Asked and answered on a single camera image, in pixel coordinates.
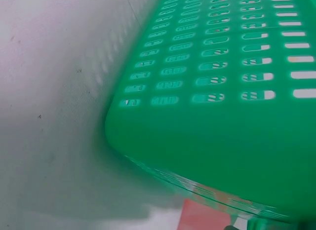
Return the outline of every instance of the green plastic basket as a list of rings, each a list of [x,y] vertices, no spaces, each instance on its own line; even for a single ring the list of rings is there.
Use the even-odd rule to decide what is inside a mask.
[[[212,188],[256,216],[315,219],[315,15],[313,0],[160,0],[109,143],[205,204],[220,202]]]

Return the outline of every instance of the red object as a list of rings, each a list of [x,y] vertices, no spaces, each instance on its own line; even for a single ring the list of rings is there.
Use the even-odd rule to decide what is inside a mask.
[[[230,224],[229,214],[186,199],[177,230],[224,230]]]

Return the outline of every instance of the white surface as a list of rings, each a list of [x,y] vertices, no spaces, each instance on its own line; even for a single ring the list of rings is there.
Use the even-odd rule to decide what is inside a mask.
[[[0,0],[1,230],[176,230],[181,200],[103,132],[154,1]]]

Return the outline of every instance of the green plastic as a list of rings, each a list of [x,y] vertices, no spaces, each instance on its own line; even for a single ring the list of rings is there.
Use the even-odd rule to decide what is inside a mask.
[[[315,16],[311,0],[160,0],[108,112],[109,143],[188,192],[316,219]]]

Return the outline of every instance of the white wall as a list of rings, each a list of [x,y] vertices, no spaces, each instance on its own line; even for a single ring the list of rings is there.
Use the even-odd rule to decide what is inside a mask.
[[[176,230],[179,201],[103,132],[155,1],[0,0],[0,229]]]

